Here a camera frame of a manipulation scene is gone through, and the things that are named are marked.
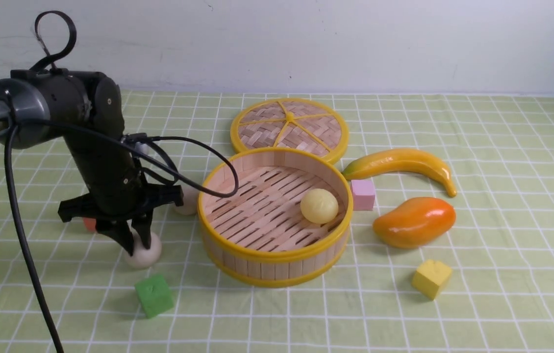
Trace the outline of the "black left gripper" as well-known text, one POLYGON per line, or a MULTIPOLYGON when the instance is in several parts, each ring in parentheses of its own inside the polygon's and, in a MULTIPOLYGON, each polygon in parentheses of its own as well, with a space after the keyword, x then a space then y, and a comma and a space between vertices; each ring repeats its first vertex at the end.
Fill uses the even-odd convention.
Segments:
POLYGON ((146 142, 147 137, 134 134, 108 138, 73 132, 64 140, 87 193, 59 204, 61 221, 96 219, 96 232, 116 242, 128 255, 134 253, 133 229, 149 250, 154 209, 166 204, 181 206, 182 192, 177 178, 147 181, 154 172, 142 166, 140 158, 146 155, 134 149, 134 143, 146 142))

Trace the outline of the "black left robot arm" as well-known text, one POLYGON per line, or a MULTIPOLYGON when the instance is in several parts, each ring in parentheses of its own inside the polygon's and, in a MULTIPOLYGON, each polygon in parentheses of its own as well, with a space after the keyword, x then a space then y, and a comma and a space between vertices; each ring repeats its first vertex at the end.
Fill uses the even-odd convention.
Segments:
POLYGON ((145 134, 124 134, 118 85, 102 73, 36 74, 13 70, 0 79, 0 143, 22 150, 56 138, 64 139, 87 187, 87 194, 62 201, 58 214, 96 221, 98 233, 134 255, 153 244, 153 210, 182 204, 181 187, 173 182, 147 182, 143 168, 151 144, 145 134))

